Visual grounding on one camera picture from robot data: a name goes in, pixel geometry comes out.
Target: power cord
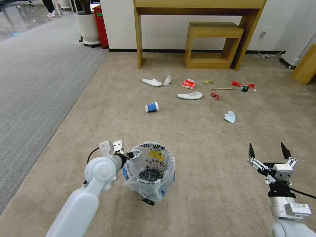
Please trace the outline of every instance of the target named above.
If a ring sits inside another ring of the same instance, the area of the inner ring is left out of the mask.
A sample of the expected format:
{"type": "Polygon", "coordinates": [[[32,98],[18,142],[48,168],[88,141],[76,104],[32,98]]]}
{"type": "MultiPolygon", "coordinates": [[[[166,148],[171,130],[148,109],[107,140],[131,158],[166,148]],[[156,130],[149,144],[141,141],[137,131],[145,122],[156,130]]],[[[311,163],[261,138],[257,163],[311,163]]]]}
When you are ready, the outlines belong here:
{"type": "Polygon", "coordinates": [[[94,149],[94,150],[90,153],[90,155],[88,156],[87,163],[89,163],[90,156],[91,156],[96,150],[98,150],[98,149],[100,149],[100,148],[98,147],[98,148],[94,149]]]}
{"type": "Polygon", "coordinates": [[[262,53],[260,53],[260,45],[261,45],[261,39],[264,37],[264,35],[263,36],[261,36],[260,35],[260,37],[259,37],[259,47],[258,47],[258,54],[261,56],[261,58],[262,59],[265,59],[265,58],[271,58],[271,57],[274,57],[274,56],[277,56],[277,55],[279,55],[280,53],[283,53],[283,52],[285,52],[286,50],[283,50],[283,51],[281,51],[281,52],[279,52],[279,53],[277,53],[277,54],[262,54],[262,53]]]}
{"type": "Polygon", "coordinates": [[[288,185],[282,183],[282,182],[281,182],[280,180],[278,180],[276,177],[274,177],[274,179],[275,179],[276,181],[278,181],[280,184],[282,184],[283,186],[286,186],[287,188],[289,188],[290,190],[292,190],[292,191],[294,191],[294,192],[297,192],[297,193],[299,193],[299,194],[302,194],[302,195],[308,196],[308,197],[310,197],[310,198],[316,199],[316,196],[313,196],[313,195],[311,195],[311,194],[307,194],[307,193],[301,192],[301,191],[299,191],[299,190],[296,190],[296,189],[294,189],[294,188],[291,188],[291,187],[289,187],[288,185]]]}

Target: black cable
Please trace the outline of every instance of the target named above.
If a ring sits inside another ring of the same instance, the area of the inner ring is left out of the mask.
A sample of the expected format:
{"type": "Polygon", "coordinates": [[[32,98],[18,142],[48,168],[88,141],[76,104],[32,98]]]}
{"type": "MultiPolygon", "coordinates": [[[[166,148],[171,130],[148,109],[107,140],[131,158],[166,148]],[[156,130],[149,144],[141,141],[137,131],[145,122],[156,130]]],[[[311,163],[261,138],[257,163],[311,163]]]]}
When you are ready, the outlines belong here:
{"type": "Polygon", "coordinates": [[[310,198],[316,199],[316,196],[313,196],[313,195],[307,194],[307,193],[303,193],[303,192],[298,191],[298,190],[296,190],[296,189],[294,189],[294,188],[291,188],[291,187],[289,187],[288,185],[282,183],[282,182],[281,182],[280,180],[278,180],[277,178],[275,178],[275,180],[278,181],[280,184],[286,186],[286,187],[289,188],[290,190],[294,191],[294,192],[297,192],[297,193],[299,193],[299,194],[302,194],[302,195],[308,196],[308,197],[310,197],[310,198]]]}
{"type": "Polygon", "coordinates": [[[98,150],[98,149],[100,149],[100,148],[98,147],[98,148],[94,149],[94,150],[90,153],[90,155],[88,156],[87,163],[89,163],[90,156],[91,156],[96,150],[98,150]]]}
{"type": "Polygon", "coordinates": [[[90,156],[91,156],[96,150],[98,150],[98,149],[100,149],[100,148],[98,147],[98,148],[94,149],[94,150],[90,153],[90,155],[88,156],[87,163],[89,163],[90,156]]]}

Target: white tissue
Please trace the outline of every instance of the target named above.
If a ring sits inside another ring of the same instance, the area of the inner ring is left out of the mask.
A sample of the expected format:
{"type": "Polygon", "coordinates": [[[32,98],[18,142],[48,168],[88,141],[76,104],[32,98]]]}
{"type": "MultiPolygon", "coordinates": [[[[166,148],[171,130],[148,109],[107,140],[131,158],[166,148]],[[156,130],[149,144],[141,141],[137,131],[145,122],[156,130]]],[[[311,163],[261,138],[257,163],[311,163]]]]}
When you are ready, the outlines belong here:
{"type": "Polygon", "coordinates": [[[228,114],[224,115],[224,119],[226,119],[228,122],[234,123],[236,121],[236,116],[233,111],[228,111],[228,114]]]}
{"type": "Polygon", "coordinates": [[[171,76],[168,75],[165,79],[164,86],[169,86],[171,83],[171,76]]]}

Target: paper cup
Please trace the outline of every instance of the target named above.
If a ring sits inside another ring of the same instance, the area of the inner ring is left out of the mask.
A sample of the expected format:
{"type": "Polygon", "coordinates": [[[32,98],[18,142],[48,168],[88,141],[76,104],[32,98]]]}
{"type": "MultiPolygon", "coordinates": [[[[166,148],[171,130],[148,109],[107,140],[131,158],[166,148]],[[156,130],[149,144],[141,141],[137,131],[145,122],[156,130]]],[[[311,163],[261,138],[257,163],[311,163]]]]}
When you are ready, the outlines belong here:
{"type": "Polygon", "coordinates": [[[157,102],[145,105],[146,112],[153,112],[153,111],[158,111],[158,110],[159,110],[159,106],[157,102]]]}

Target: trash can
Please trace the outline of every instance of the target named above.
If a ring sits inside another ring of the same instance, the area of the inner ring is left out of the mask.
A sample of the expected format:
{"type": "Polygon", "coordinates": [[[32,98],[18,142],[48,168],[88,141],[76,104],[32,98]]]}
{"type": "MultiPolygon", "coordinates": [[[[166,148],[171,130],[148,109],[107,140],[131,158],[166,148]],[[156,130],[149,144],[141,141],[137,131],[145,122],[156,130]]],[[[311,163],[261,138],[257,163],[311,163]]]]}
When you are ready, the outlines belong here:
{"type": "Polygon", "coordinates": [[[96,20],[96,26],[98,28],[98,32],[100,36],[101,47],[109,48],[109,42],[108,42],[108,37],[105,31],[105,25],[104,25],[104,19],[103,19],[101,6],[97,6],[93,8],[93,11],[94,11],[94,16],[96,20]]]}
{"type": "Polygon", "coordinates": [[[145,199],[161,202],[170,185],[175,181],[175,158],[164,146],[145,142],[133,149],[141,155],[128,160],[123,167],[125,185],[145,199]]]}

